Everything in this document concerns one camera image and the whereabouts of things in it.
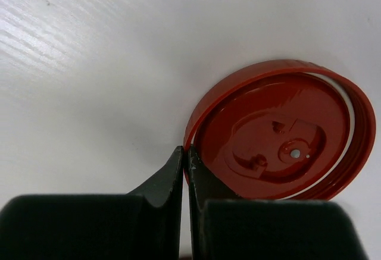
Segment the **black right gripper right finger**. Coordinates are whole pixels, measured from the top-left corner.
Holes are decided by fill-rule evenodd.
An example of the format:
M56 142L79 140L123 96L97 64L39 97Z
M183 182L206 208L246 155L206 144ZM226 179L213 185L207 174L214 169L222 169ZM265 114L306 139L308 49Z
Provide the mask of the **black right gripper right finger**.
M206 201L237 199L238 195L205 166L194 146L189 148L187 156L185 177L189 192L192 258L204 259L201 220Z

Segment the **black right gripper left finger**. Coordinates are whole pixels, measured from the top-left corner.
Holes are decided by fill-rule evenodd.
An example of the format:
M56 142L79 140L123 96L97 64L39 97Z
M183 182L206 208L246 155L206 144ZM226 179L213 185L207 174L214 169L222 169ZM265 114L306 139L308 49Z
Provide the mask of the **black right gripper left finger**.
M142 200L132 244L132 259L178 259L183 192L183 147L127 194Z

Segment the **red round lid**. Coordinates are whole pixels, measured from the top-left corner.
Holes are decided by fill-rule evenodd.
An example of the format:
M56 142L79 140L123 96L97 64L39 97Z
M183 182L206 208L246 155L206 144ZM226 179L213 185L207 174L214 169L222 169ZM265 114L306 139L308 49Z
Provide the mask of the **red round lid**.
M376 115L347 78L276 59L220 80L198 102L183 147L247 199L331 199L367 162Z

